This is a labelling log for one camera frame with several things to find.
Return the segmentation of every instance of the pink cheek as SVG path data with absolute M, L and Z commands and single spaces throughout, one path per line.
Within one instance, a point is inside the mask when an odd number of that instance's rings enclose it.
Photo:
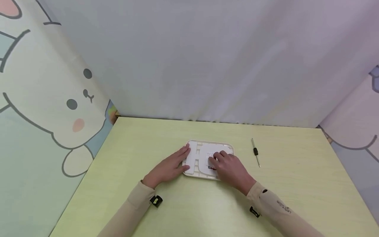
M 84 120 L 83 119 L 76 119 L 74 122 L 74 125 L 72 126 L 73 132 L 79 132 L 84 128 Z
M 6 16 L 18 16 L 19 10 L 16 5 L 12 2 L 12 0 L 0 0 L 0 13 Z

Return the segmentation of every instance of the pink cartoon ear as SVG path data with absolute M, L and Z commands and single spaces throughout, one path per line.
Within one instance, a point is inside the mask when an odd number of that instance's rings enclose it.
M 14 0 L 0 0 L 0 15 L 17 19 L 21 17 L 21 9 Z

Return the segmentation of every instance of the light green table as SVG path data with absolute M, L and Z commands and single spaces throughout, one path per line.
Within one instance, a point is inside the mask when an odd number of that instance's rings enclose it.
M 51 236 L 95 237 L 136 183 L 190 139 L 232 144 L 258 181 L 326 236 L 379 236 L 320 129 L 140 118 L 117 120 Z M 135 236 L 280 236 L 221 182 L 182 175 L 157 192 L 164 201 L 150 207 Z

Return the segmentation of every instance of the arm sleeve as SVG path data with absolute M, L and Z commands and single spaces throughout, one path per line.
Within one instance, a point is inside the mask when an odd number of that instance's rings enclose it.
M 129 237 L 150 206 L 155 190 L 138 182 L 124 204 L 97 237 Z
M 273 192 L 256 182 L 247 194 L 253 208 L 268 218 L 285 237 L 323 237 L 323 235 L 287 207 Z

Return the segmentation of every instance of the white device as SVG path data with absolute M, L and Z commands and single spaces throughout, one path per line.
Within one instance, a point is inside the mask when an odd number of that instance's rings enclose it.
M 189 165 L 190 168 L 184 172 L 184 175 L 202 179 L 219 180 L 217 172 L 209 162 L 208 157 L 213 157 L 215 152 L 220 151 L 234 155 L 233 146 L 228 143 L 198 140 L 189 140 L 188 144 L 191 151 L 182 165 Z

